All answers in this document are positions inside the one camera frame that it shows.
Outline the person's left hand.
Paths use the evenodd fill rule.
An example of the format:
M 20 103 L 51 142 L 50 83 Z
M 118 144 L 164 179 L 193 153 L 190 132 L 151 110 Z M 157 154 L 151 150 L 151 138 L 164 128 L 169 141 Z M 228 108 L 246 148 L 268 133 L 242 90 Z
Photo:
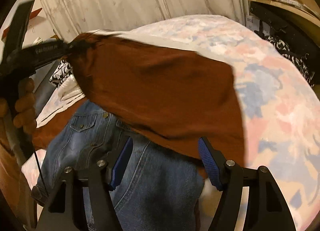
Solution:
M 35 113 L 35 95 L 34 81 L 31 78 L 27 78 L 20 82 L 20 87 L 23 87 L 25 94 L 20 97 L 15 103 L 15 109 L 17 115 L 13 119 L 14 126 L 16 128 L 23 128 L 24 133 L 32 135 L 37 127 L 36 113 Z M 4 98 L 1 98 L 1 143 L 7 139 L 3 118 L 8 113 L 8 104 Z

